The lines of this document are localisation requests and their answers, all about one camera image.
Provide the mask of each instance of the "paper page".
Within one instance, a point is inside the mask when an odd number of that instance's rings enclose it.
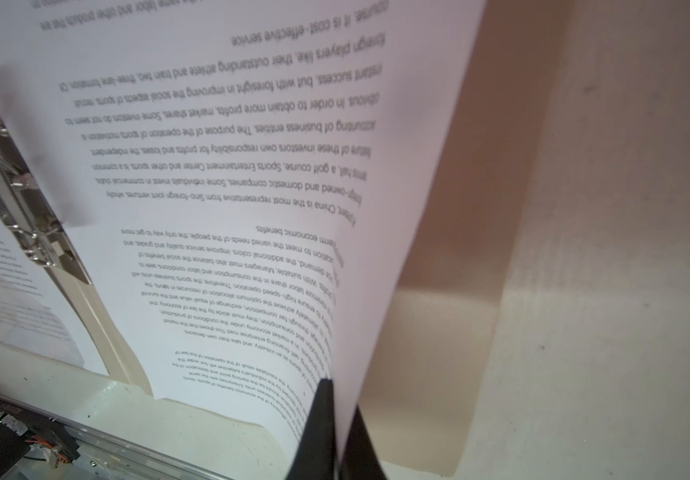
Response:
[[[43,268],[0,219],[0,342],[107,375],[94,342]]]
[[[0,2],[0,114],[154,394],[340,448],[483,2]]]

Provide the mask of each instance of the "electrical wire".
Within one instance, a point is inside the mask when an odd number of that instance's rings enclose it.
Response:
[[[54,448],[54,446],[51,443],[47,442],[46,440],[43,440],[41,437],[33,436],[33,437],[30,437],[29,439],[27,439],[25,441],[27,443],[40,443],[43,446],[49,447],[49,449]],[[68,457],[62,455],[60,452],[55,452],[55,453],[60,457],[60,461],[62,463],[70,463],[70,461],[68,460]]]
[[[42,452],[44,447],[45,447],[42,443],[38,443],[38,442],[31,442],[29,445],[30,445],[30,453],[35,452],[36,455],[37,455],[38,451]],[[23,458],[26,458],[28,460],[37,460],[39,462],[46,462],[46,458],[39,457],[39,456],[35,456],[35,457],[23,456]]]

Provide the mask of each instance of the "binder spine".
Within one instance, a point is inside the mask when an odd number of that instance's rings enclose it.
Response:
[[[32,262],[61,268],[91,284],[70,239],[30,175],[1,119],[0,217]]]

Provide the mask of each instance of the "orange wire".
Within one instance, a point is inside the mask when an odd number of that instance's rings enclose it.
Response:
[[[52,449],[54,447],[51,443],[47,442],[46,440],[43,440],[41,437],[33,436],[32,440],[25,440],[25,441],[27,443],[40,443],[43,446],[49,447],[49,449]],[[68,457],[62,455],[60,452],[56,452],[56,454],[60,457],[60,459],[62,460],[62,463],[70,463],[68,461]]]

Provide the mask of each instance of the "metal binder mechanism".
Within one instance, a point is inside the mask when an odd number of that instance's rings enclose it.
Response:
[[[89,275],[0,119],[0,217],[27,258],[84,283]]]

